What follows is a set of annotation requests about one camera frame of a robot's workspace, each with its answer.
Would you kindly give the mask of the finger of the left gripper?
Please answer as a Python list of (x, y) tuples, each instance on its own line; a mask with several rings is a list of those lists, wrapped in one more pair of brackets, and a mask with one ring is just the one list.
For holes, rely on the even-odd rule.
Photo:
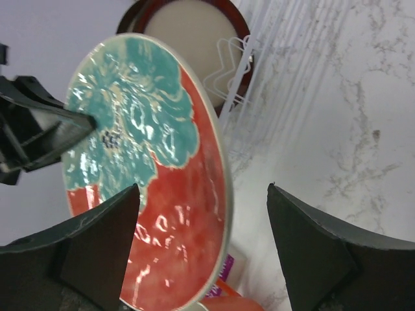
[(90, 116), (64, 108), (33, 76), (1, 77), (1, 183), (53, 165), (97, 127)]

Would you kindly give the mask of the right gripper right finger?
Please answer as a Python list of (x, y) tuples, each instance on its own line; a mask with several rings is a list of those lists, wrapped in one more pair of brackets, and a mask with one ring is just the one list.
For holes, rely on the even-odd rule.
[(335, 218), (271, 183), (268, 216), (293, 310), (413, 310), (414, 243)]

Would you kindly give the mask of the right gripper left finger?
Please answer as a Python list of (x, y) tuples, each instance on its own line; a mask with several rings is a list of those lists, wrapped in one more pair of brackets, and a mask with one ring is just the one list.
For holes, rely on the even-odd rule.
[(1, 247), (2, 310), (118, 310), (139, 189)]

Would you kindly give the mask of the teal and red floral plate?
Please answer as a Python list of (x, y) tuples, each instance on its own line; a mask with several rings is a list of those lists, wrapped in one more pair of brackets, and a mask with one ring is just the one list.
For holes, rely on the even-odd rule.
[(123, 304), (185, 310), (203, 299), (226, 257), (234, 204), (221, 128), (195, 72), (160, 40), (118, 34), (81, 61), (65, 108), (97, 122), (62, 156), (71, 213), (139, 188)]

